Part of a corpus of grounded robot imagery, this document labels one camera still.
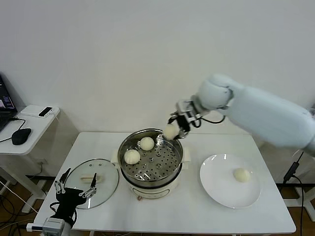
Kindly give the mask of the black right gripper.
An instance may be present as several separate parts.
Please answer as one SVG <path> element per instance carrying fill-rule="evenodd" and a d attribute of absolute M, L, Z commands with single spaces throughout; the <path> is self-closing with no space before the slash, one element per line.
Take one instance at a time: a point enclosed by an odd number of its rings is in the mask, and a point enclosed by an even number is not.
<path fill-rule="evenodd" d="M 177 122 L 180 129 L 178 131 L 177 139 L 184 139 L 190 132 L 190 124 L 185 116 L 179 115 L 177 112 L 170 114 L 168 124 L 172 124 L 175 121 Z"/>

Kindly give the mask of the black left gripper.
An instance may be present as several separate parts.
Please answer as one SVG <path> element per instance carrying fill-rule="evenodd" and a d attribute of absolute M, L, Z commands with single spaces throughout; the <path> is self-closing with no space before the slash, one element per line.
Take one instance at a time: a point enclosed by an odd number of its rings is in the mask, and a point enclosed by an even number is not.
<path fill-rule="evenodd" d="M 75 220 L 73 216 L 76 212 L 76 207 L 83 205 L 86 202 L 86 198 L 91 198 L 97 191 L 96 188 L 96 173 L 93 176 L 90 188 L 83 192 L 83 190 L 64 188 L 66 179 L 70 173 L 71 168 L 68 168 L 63 173 L 60 179 L 54 181 L 54 187 L 56 190 L 56 199 L 58 200 L 59 206 L 57 211 L 51 218 L 64 220 L 70 225 L 74 225 Z"/>

